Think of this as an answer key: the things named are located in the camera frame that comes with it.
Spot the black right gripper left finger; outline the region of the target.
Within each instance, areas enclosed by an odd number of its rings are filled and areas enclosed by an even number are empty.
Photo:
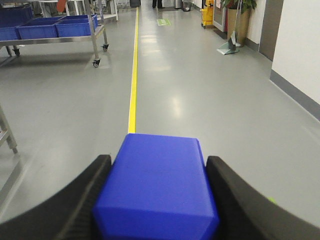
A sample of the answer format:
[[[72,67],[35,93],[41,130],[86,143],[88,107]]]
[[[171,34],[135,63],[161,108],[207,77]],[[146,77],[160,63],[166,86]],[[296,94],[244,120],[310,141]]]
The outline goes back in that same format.
[[[39,205],[0,225],[2,240],[99,240],[92,209],[112,168],[108,154]]]

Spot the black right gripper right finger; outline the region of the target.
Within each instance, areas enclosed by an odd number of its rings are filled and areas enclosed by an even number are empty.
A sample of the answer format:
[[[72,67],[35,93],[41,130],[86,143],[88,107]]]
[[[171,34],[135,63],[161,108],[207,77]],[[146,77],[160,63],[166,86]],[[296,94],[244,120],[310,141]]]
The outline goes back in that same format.
[[[209,156],[206,173],[220,224],[215,240],[318,240],[319,227],[272,202],[218,156]]]

